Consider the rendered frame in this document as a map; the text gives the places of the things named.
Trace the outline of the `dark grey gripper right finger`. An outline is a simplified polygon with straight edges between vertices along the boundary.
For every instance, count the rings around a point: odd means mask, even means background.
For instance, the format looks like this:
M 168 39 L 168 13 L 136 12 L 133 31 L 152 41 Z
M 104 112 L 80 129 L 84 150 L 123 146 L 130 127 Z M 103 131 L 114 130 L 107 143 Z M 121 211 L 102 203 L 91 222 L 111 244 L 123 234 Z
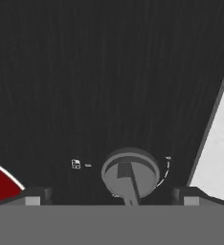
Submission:
M 209 196 L 198 187 L 176 187 L 172 190 L 172 204 L 180 206 L 224 206 L 224 200 Z

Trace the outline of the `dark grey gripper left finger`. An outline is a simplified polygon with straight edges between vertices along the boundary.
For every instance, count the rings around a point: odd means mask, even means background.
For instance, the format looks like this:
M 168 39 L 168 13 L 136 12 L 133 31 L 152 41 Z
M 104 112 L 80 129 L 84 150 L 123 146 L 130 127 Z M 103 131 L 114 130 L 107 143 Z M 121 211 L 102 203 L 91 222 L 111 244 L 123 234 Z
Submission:
M 52 205 L 52 189 L 32 187 L 21 191 L 14 197 L 0 201 L 0 205 L 45 206 Z

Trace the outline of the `grey round stove knob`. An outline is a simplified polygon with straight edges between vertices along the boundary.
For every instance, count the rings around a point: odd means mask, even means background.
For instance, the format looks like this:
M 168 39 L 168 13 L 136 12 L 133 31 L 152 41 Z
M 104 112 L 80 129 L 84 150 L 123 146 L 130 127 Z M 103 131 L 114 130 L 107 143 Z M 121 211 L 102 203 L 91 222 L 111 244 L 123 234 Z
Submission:
M 160 169 L 152 155 L 136 147 L 124 147 L 110 153 L 102 168 L 106 188 L 122 198 L 126 206 L 139 206 L 160 182 Z

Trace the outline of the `black glass stove hob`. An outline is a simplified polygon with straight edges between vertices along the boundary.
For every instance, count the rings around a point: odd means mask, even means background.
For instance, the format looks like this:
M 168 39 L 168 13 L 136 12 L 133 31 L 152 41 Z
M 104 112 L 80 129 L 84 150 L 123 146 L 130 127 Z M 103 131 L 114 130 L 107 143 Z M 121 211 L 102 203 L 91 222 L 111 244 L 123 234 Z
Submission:
M 224 78 L 224 0 L 0 0 L 0 165 L 57 205 L 111 205 L 106 157 L 188 182 Z

